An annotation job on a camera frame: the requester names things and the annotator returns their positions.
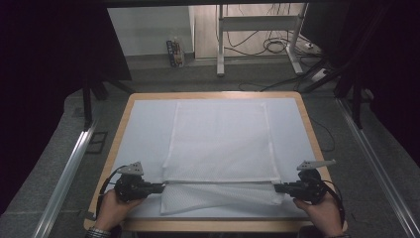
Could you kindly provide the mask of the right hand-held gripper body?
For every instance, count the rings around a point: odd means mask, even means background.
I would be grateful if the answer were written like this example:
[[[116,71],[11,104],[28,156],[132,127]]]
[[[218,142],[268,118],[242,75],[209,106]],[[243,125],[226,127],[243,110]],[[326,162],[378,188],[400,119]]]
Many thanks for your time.
[[[304,161],[297,167],[299,180],[296,191],[290,195],[312,204],[321,201],[328,191],[328,186],[322,181],[318,168],[335,165],[336,161]]]

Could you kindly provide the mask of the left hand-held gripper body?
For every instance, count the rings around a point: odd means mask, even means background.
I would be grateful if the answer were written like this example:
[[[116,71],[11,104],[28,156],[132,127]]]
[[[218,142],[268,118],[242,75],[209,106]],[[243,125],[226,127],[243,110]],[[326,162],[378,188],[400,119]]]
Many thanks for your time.
[[[117,179],[114,189],[120,200],[128,202],[147,198],[152,194],[152,184],[143,180],[144,171],[140,162],[122,166],[117,173],[121,176]]]

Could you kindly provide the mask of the white mesh laundry bag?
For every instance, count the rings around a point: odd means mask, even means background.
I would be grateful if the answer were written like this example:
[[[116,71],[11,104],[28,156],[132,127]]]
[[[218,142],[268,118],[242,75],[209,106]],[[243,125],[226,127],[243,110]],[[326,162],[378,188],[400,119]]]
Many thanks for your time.
[[[160,212],[243,205],[279,205],[281,182],[264,102],[179,102]]]

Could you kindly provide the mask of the person's right hand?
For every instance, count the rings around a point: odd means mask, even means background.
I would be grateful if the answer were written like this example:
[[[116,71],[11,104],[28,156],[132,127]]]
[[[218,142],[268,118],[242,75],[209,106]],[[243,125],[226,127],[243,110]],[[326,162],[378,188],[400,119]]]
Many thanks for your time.
[[[334,238],[345,234],[337,202],[331,194],[326,193],[318,204],[309,204],[297,198],[294,198],[293,202],[297,208],[309,216],[311,222],[325,238]]]

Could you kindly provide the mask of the person's left hand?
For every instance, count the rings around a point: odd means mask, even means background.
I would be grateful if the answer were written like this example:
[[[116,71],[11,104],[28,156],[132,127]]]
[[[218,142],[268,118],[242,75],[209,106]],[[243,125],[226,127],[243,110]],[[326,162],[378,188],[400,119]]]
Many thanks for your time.
[[[121,201],[114,189],[108,190],[103,197],[94,228],[110,232],[112,228],[125,220],[132,209],[142,202],[142,199],[129,202]]]

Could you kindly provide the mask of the wooden framed white table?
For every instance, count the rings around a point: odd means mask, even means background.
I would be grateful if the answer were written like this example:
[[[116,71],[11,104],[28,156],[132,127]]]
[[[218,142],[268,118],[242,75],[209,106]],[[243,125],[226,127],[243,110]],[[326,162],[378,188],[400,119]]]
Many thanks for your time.
[[[281,182],[296,181],[297,167],[304,161],[315,158],[309,134],[304,126],[296,99],[179,99],[138,100],[130,110],[128,124],[124,130],[114,165],[120,167],[140,162],[144,178],[150,182],[164,183],[162,165],[167,159],[176,105],[179,102],[264,102],[267,105],[270,133],[277,169]],[[295,207],[292,198],[283,193],[284,201],[279,205],[243,205],[194,209],[190,211],[162,214],[161,194],[150,195],[143,207],[134,211],[136,218],[300,218],[303,211]]]

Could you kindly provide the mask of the black metal stand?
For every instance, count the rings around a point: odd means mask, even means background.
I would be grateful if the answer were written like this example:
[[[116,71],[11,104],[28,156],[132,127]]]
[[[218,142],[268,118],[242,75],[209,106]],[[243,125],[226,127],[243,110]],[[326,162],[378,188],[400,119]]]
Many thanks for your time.
[[[90,92],[93,92],[97,99],[105,100],[108,97],[108,91],[105,88],[104,82],[109,82],[111,85],[121,89],[122,91],[127,92],[128,94],[133,94],[136,92],[135,89],[129,87],[128,85],[122,83],[121,81],[115,80],[109,77],[105,77],[104,79],[99,79],[99,80],[84,78],[82,80],[83,113],[84,113],[83,131],[84,132],[88,131],[93,125],[93,114],[92,114]]]
[[[333,69],[330,73],[323,76],[321,79],[313,82],[301,90],[301,93],[309,93],[318,87],[332,81],[333,79],[340,78],[335,89],[334,95],[336,98],[344,98],[350,90],[353,91],[353,98],[351,101],[352,109],[351,116],[353,122],[359,129],[363,128],[361,122],[361,104],[362,104],[362,83],[358,76],[358,69],[356,63],[350,59],[344,65]]]

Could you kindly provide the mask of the white power strip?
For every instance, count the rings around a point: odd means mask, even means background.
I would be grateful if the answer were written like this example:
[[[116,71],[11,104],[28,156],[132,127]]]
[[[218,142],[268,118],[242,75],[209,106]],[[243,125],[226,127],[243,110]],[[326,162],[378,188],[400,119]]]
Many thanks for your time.
[[[313,82],[317,82],[317,81],[319,81],[320,79],[322,79],[324,76],[326,76],[327,74],[329,74],[330,73],[330,69],[327,69],[327,68],[321,68],[318,72],[316,72],[313,76],[312,76],[312,78],[311,78],[311,80],[313,81]]]

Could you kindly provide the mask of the black curtain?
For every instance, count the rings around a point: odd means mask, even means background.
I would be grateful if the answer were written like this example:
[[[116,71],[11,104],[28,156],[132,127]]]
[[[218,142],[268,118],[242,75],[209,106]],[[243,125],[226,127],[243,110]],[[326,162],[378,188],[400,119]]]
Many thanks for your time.
[[[356,63],[370,109],[420,166],[420,0],[311,2],[301,35],[334,68]]]
[[[128,79],[108,9],[92,0],[0,0],[0,214],[85,80]]]

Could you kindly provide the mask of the aluminium floor rail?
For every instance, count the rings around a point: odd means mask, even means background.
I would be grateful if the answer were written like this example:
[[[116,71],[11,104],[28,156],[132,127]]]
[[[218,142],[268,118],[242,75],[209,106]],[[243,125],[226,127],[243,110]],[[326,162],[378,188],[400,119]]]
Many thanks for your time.
[[[420,238],[420,226],[417,224],[407,203],[401,194],[397,191],[394,183],[391,181],[388,173],[386,172],[385,168],[379,160],[379,157],[377,156],[370,141],[368,140],[364,130],[360,129],[354,122],[350,106],[344,99],[341,98],[336,99],[336,102],[353,136],[355,137],[355,140],[361,148],[367,163],[369,164],[374,176],[382,188],[393,212],[395,213],[399,223],[406,233],[407,238]]]
[[[80,133],[32,238],[49,238],[96,126],[94,120]]]

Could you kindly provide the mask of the bottles by the wall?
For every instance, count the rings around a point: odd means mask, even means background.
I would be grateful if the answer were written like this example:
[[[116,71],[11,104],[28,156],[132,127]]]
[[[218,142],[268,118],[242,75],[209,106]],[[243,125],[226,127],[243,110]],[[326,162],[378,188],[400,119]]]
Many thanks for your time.
[[[184,51],[181,43],[177,37],[174,37],[166,42],[166,49],[168,53],[169,63],[172,67],[184,66]]]

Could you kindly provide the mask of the white metal desk frame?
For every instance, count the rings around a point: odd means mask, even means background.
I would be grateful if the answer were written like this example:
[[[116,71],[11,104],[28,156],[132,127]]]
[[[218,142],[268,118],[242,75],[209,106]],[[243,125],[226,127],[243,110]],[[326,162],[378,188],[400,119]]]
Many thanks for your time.
[[[219,6],[219,17],[217,22],[218,54],[217,54],[217,75],[224,76],[224,33],[243,31],[292,31],[293,35],[285,49],[291,65],[297,75],[303,73],[301,64],[296,56],[295,47],[305,17],[308,4],[304,3],[300,12],[286,16],[246,16],[246,17],[225,17],[223,6]]]

